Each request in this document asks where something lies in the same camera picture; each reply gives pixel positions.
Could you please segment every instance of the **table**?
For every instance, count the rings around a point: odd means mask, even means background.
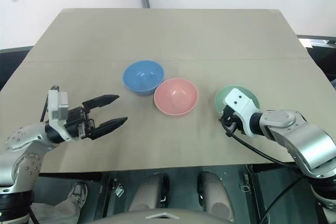
[[[153,97],[122,84],[124,69],[151,59],[165,78],[192,81],[199,102],[185,116],[161,113]],[[91,111],[96,124],[128,116],[95,141],[62,143],[42,172],[265,163],[224,134],[214,108],[218,89],[251,89],[261,109],[295,109],[336,139],[336,92],[277,10],[65,9],[0,93],[1,148],[18,127],[39,120],[48,89],[68,92],[70,108],[102,94],[120,98]],[[281,161],[287,151],[264,137],[244,140]]]

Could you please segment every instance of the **black cable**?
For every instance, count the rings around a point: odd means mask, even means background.
[[[281,162],[280,160],[277,160],[271,156],[268,156],[267,154],[261,152],[260,150],[258,150],[257,148],[254,148],[253,146],[249,145],[248,143],[246,143],[244,140],[240,139],[238,136],[236,136],[233,132],[230,131],[230,129],[224,124],[222,123],[223,128],[225,129],[225,131],[232,136],[236,141],[238,141],[240,144],[244,145],[246,148],[250,149],[251,151],[257,153],[258,155],[264,157],[265,159],[268,159],[278,165],[281,165],[283,167],[286,167],[288,169],[291,169],[292,171],[301,174],[300,169],[295,166],[295,165],[290,165],[284,162]]]
[[[291,188],[293,188],[293,186],[295,186],[297,183],[299,183],[301,180],[303,179],[303,177],[298,178],[297,180],[295,180],[292,184],[290,184],[289,186],[286,187],[285,190],[283,190],[281,192],[281,194],[278,195],[278,197],[275,198],[275,200],[273,200],[273,202],[269,205],[269,207],[267,208],[266,212],[264,212],[263,216],[260,218],[260,222],[259,224],[262,224],[263,221],[266,219],[268,213],[272,210],[272,207],[278,202],[278,200],[286,194],[286,192],[288,192]]]
[[[54,85],[54,86],[51,87],[50,90],[59,90],[59,86]],[[48,108],[48,96],[46,98],[46,102],[44,103],[44,107],[43,107],[40,123],[44,121],[44,117],[46,116],[47,108]]]
[[[34,224],[39,224],[38,220],[35,217],[35,214],[33,213],[31,207],[29,207],[29,215],[31,220],[33,221]]]

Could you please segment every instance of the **plastic bowl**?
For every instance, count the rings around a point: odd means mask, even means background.
[[[142,95],[153,94],[163,79],[163,68],[151,60],[137,61],[129,65],[122,76],[128,89]]]
[[[154,103],[167,115],[183,115],[198,101],[198,90],[190,81],[174,78],[164,81],[155,91]]]
[[[247,88],[244,88],[242,86],[237,86],[237,85],[231,85],[231,86],[226,86],[224,88],[221,88],[215,96],[215,106],[216,106],[216,110],[218,112],[218,114],[220,114],[223,109],[224,109],[224,104],[223,104],[223,100],[224,98],[231,92],[232,89],[239,89],[244,95],[246,95],[247,97],[249,97],[250,99],[252,99],[254,105],[260,109],[260,104],[259,101],[257,99],[257,97]]]

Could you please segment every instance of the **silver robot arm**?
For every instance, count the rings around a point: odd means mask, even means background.
[[[105,106],[119,96],[103,95],[68,111],[66,92],[49,90],[47,122],[19,128],[0,153],[0,223],[28,223],[32,189],[42,160],[61,142],[92,140],[120,127],[127,118],[112,119],[95,127],[90,109]]]
[[[250,137],[263,135],[285,147],[310,182],[327,222],[336,222],[336,145],[331,137],[298,111],[261,112],[238,89],[233,89],[223,103],[222,125]]]

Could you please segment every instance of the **pink bowl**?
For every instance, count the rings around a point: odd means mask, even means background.
[[[168,115],[183,115],[198,101],[198,90],[190,81],[174,78],[162,82],[154,93],[154,103]]]

